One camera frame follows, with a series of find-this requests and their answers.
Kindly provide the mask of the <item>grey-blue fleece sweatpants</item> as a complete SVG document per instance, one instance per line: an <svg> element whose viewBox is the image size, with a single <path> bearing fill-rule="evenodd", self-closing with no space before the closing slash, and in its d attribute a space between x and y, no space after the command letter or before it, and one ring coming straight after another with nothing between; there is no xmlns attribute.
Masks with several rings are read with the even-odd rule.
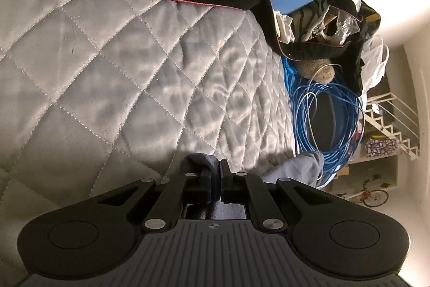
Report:
<svg viewBox="0 0 430 287"><path fill-rule="evenodd" d="M188 154L181 162L180 173L201 174L209 170L218 178L220 161L210 154ZM266 183L276 183L279 178L291 178L308 186L316 187L318 178L322 175L324 156L319 151L306 151L287 159L261 176Z"/></svg>

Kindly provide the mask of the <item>orange white bicycle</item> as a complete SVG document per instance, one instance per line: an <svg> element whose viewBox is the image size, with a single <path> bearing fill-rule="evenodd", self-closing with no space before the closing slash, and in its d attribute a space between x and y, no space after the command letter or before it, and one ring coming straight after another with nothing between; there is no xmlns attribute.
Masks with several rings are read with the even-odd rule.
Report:
<svg viewBox="0 0 430 287"><path fill-rule="evenodd" d="M369 190L367 188L369 183L369 179L364 181L362 189L355 194L338 193L336 196L357 205L364 205L368 208L377 208L386 204L389 199L389 193L384 189Z"/></svg>

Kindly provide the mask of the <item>grey quilted bedspread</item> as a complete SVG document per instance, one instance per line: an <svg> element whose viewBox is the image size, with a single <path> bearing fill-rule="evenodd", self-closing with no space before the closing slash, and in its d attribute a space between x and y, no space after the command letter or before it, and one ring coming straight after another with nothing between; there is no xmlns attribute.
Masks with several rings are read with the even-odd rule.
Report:
<svg viewBox="0 0 430 287"><path fill-rule="evenodd" d="M1 285L44 213L178 173L294 156L270 0L1 0Z"/></svg>

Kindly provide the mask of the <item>colourful patterned box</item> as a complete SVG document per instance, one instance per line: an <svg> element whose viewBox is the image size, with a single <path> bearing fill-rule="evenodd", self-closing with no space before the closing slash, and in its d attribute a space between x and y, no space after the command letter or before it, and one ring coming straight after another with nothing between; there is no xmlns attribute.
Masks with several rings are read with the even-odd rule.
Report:
<svg viewBox="0 0 430 287"><path fill-rule="evenodd" d="M398 142L395 138L370 138L364 147L368 157L389 156L397 152Z"/></svg>

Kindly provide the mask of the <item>brown teddy bear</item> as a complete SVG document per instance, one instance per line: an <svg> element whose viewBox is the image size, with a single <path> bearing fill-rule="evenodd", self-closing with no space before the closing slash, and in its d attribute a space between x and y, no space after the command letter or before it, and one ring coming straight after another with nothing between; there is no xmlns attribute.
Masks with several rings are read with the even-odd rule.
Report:
<svg viewBox="0 0 430 287"><path fill-rule="evenodd" d="M316 38L320 43L344 44L349 34L358 31L358 23L343 10L335 10L332 6L325 15L324 24L316 32ZM295 64L300 76L327 84L335 78L335 65L328 58L315 61L300 61Z"/></svg>

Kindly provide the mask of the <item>white metal staircase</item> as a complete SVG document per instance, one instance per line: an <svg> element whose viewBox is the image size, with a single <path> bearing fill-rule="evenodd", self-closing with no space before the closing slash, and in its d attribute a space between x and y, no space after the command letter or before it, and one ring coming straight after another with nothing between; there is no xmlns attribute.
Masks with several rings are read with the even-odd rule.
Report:
<svg viewBox="0 0 430 287"><path fill-rule="evenodd" d="M396 139L398 148L412 160L420 156L418 113L393 93L367 99L364 112L367 123L387 138Z"/></svg>

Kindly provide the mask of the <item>white crumpled cloth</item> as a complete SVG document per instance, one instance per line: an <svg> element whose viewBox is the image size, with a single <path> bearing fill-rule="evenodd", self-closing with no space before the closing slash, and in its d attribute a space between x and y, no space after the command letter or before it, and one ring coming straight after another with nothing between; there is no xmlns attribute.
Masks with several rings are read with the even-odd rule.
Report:
<svg viewBox="0 0 430 287"><path fill-rule="evenodd" d="M292 31L293 19L288 15L283 15L279 11L273 11L275 21L275 31L278 40L289 44L295 42L295 35Z"/></svg>

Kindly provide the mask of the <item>clear plastic bag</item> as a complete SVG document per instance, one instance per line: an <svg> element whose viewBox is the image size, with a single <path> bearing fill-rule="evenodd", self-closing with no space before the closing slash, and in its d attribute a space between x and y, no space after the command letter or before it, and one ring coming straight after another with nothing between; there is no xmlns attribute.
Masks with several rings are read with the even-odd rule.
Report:
<svg viewBox="0 0 430 287"><path fill-rule="evenodd" d="M363 93L377 86L385 75L389 48L380 36L373 36L364 43L361 51L364 65L361 68Z"/></svg>

